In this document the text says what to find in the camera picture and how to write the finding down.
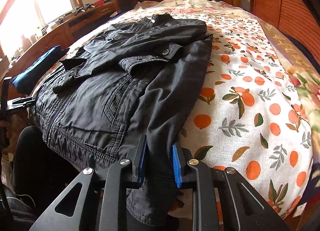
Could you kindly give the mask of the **orange print white bedsheet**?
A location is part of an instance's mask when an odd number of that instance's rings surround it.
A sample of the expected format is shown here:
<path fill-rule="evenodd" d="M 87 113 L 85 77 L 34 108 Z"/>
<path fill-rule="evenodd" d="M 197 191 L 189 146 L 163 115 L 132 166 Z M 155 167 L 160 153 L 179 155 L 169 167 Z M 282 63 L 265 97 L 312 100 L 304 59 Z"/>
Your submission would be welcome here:
<path fill-rule="evenodd" d="M 174 139 L 210 168 L 235 168 L 284 219 L 306 189 L 313 130 L 269 27 L 221 2 L 140 3 L 39 81 L 29 118 L 78 168 L 106 168 L 146 135 L 146 179 L 127 192 L 139 230 L 162 230 L 177 199 Z"/>

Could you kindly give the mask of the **red bowl on desk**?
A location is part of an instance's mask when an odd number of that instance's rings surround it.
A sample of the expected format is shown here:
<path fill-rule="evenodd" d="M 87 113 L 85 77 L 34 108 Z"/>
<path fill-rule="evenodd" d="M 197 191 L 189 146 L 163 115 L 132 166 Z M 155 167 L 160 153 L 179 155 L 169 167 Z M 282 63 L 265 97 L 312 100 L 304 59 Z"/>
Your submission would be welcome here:
<path fill-rule="evenodd" d="M 93 6 L 99 7 L 99 6 L 102 6 L 104 3 L 105 3 L 104 0 L 99 0 L 99 1 L 94 2 L 94 3 L 93 3 Z"/>

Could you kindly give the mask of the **black jacket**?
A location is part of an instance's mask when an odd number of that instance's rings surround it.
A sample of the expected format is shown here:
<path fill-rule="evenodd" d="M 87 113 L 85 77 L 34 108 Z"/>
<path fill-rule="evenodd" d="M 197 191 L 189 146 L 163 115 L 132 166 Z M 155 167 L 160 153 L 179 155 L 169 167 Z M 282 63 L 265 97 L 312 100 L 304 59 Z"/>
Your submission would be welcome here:
<path fill-rule="evenodd" d="M 107 168 L 146 135 L 146 177 L 127 192 L 126 207 L 139 222 L 159 226 L 177 194 L 171 148 L 211 52 L 202 20 L 161 14 L 112 24 L 46 77 L 29 117 L 45 144 L 79 168 Z"/>

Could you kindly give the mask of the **wooden louvered wardrobe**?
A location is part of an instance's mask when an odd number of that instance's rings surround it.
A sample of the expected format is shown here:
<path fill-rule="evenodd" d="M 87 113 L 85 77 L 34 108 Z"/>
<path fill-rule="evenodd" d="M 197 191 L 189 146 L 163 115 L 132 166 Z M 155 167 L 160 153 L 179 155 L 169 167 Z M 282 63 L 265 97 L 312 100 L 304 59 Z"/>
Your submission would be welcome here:
<path fill-rule="evenodd" d="M 280 30 L 319 70 L 319 25 L 302 0 L 250 0 L 250 11 Z"/>

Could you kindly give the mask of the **wooden desk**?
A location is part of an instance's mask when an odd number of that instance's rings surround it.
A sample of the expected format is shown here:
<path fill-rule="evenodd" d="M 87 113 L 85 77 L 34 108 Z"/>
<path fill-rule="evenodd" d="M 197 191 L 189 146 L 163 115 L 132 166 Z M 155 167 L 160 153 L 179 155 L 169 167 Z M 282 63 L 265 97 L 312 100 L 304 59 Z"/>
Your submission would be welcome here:
<path fill-rule="evenodd" d="M 106 23 L 115 11 L 114 2 L 111 1 L 60 24 L 35 42 L 13 64 L 5 65 L 1 60 L 1 78 L 21 73 L 54 46 L 59 45 L 62 49 L 70 47 L 78 39 Z"/>

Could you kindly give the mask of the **floral pink blanket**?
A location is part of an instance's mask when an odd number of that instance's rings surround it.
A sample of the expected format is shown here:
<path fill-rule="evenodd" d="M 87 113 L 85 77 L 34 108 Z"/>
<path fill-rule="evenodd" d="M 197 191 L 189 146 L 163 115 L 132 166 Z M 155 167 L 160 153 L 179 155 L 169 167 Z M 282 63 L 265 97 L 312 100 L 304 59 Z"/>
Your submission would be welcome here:
<path fill-rule="evenodd" d="M 158 14 L 202 20 L 213 36 L 206 80 L 181 131 L 184 146 L 313 146 L 319 137 L 319 74 L 279 30 L 243 9 L 206 0 L 143 2 L 129 21 Z"/>

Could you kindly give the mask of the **folded blue garment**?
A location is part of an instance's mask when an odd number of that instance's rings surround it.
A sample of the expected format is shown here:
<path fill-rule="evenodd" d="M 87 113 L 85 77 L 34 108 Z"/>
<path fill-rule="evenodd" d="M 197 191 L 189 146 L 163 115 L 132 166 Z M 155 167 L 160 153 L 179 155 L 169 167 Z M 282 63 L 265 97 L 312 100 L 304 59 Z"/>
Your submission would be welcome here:
<path fill-rule="evenodd" d="M 25 71 L 15 76 L 11 84 L 15 87 L 18 93 L 30 95 L 35 88 L 39 79 L 55 64 L 65 56 L 69 48 L 62 49 L 60 45 L 52 47 L 45 54 L 39 57 Z"/>

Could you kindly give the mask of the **wooden chair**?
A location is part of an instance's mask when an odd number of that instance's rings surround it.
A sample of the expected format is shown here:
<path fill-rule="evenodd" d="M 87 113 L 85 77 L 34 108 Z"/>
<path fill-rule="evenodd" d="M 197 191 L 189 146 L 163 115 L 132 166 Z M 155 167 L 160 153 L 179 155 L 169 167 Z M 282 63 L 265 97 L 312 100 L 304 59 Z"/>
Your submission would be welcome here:
<path fill-rule="evenodd" d="M 129 11 L 137 4 L 136 0 L 114 0 L 116 12 Z"/>

